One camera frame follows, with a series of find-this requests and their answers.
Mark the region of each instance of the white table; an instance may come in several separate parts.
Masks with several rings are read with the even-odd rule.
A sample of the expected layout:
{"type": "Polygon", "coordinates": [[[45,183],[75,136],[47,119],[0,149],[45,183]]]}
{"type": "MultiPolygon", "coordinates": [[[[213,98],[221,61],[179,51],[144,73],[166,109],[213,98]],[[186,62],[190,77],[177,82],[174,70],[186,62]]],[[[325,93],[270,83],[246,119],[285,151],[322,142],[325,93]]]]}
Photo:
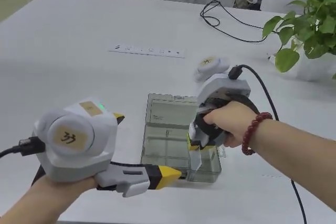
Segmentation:
{"type": "MultiPolygon", "coordinates": [[[[246,63],[265,80],[280,119],[324,137],[336,138],[336,87],[286,80],[267,61],[279,46],[273,36],[254,45],[230,39],[199,18],[201,5],[156,0],[34,0],[0,23],[0,150],[32,132],[52,107],[62,108],[99,95],[120,125],[114,161],[138,162],[149,93],[196,95],[192,72],[204,57],[228,56],[246,63]],[[108,42],[174,47],[185,59],[108,52],[108,42]]],[[[231,9],[238,18],[262,26],[272,13],[231,9]]],[[[216,11],[223,29],[257,39],[261,31],[216,11]]],[[[251,99],[270,111],[256,79],[243,74],[251,99]]],[[[36,157],[8,155],[0,161],[0,214],[27,190],[36,157]]],[[[166,188],[132,198],[92,190],[61,217],[65,221],[113,223],[302,223],[290,181],[257,155],[227,149],[222,174],[213,185],[166,188]]],[[[309,223],[335,223],[335,213],[299,187],[309,223]]]]}

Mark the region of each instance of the transparent plastic box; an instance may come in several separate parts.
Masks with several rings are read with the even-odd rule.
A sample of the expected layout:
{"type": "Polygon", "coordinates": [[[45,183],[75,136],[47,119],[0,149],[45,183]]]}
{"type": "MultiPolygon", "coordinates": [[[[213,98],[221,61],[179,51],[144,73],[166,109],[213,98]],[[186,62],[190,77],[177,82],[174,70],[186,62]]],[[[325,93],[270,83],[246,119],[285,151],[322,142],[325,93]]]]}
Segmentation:
{"type": "Polygon", "coordinates": [[[187,133],[196,110],[195,97],[149,94],[141,163],[173,167],[190,182],[215,182],[222,171],[217,148],[201,151],[201,167],[191,170],[187,133]]]}

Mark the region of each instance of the human hand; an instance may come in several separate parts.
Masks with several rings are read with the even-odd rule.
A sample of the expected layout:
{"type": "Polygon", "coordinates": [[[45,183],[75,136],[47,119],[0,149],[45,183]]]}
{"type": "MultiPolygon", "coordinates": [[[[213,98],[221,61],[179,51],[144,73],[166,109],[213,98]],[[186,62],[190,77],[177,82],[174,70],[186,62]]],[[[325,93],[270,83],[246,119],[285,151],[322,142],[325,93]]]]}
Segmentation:
{"type": "Polygon", "coordinates": [[[93,177],[72,183],[52,182],[47,176],[36,181],[24,195],[36,201],[42,201],[45,206],[56,213],[63,213],[82,193],[97,187],[93,177]]]}
{"type": "Polygon", "coordinates": [[[207,124],[216,124],[221,129],[231,133],[224,146],[234,148],[243,142],[244,134],[256,115],[249,107],[232,101],[228,105],[207,114],[204,121],[207,124]]]}

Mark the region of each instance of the label sticker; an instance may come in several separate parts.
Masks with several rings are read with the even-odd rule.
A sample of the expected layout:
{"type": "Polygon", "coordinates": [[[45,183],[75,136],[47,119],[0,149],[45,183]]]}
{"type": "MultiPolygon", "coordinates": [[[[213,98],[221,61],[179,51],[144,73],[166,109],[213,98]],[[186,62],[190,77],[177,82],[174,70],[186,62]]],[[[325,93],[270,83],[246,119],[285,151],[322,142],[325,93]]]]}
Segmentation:
{"type": "Polygon", "coordinates": [[[211,63],[211,62],[213,62],[214,59],[216,59],[215,56],[210,56],[210,57],[204,59],[204,60],[201,62],[201,66],[205,66],[205,65],[207,65],[207,64],[209,64],[209,63],[211,63]]]}
{"type": "Polygon", "coordinates": [[[56,129],[56,134],[54,136],[54,143],[77,151],[85,149],[87,140],[88,136],[86,133],[76,131],[63,125],[56,129]]]}
{"type": "Polygon", "coordinates": [[[81,105],[90,116],[100,115],[103,113],[93,102],[80,102],[79,105],[81,105]]]}

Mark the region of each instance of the red beaded bracelet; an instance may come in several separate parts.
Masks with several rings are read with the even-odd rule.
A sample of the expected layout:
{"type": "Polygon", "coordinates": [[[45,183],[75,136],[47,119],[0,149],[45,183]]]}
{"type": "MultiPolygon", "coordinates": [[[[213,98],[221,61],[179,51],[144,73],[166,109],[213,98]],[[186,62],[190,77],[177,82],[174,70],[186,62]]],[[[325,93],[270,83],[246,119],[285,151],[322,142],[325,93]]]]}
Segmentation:
{"type": "Polygon", "coordinates": [[[263,112],[256,116],[256,118],[252,121],[251,125],[247,128],[247,131],[243,137],[242,149],[241,151],[249,156],[255,153],[252,149],[249,148],[249,143],[253,133],[257,130],[259,123],[261,123],[265,119],[273,119],[272,115],[268,112],[263,112]]]}

